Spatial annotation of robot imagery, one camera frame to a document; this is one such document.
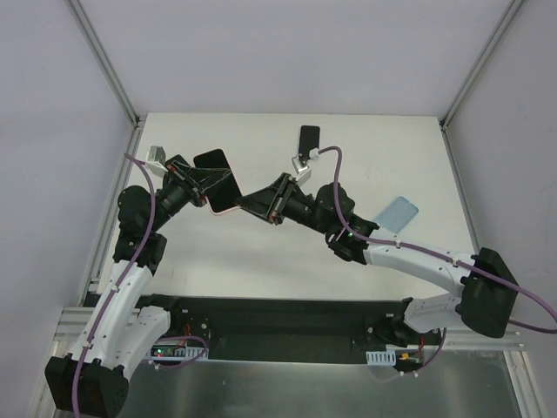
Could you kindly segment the light blue phone case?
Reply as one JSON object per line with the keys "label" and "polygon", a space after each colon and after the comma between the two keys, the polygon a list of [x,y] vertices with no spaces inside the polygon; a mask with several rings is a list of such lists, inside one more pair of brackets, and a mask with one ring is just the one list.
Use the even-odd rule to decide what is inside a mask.
{"label": "light blue phone case", "polygon": [[400,233],[418,215],[419,208],[409,199],[398,196],[373,221],[392,233]]}

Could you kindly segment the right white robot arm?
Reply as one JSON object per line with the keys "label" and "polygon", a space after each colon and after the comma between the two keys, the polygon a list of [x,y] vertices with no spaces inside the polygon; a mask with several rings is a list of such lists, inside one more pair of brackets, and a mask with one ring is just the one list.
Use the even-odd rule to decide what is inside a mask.
{"label": "right white robot arm", "polygon": [[236,202],[270,224],[290,219],[324,234],[328,247],[344,261],[390,268],[443,289],[442,295],[401,301],[387,324],[399,344],[412,343],[435,328],[464,325],[495,339],[507,330],[518,283],[492,249],[458,253],[402,241],[356,215],[354,201],[341,186],[330,183],[321,186],[317,195],[307,195],[286,173]]}

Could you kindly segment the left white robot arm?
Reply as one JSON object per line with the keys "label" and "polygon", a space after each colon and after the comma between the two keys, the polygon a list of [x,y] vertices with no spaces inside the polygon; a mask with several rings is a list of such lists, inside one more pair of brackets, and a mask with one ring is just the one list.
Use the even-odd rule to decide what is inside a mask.
{"label": "left white robot arm", "polygon": [[51,357],[44,370],[56,408],[76,417],[117,416],[147,351],[160,337],[182,333],[183,316],[168,307],[143,307],[134,324],[128,321],[164,255],[167,239],[158,229],[185,206],[204,206],[232,178],[227,166],[199,168],[179,155],[129,160],[147,186],[128,186],[117,197],[109,282],[69,352]]}

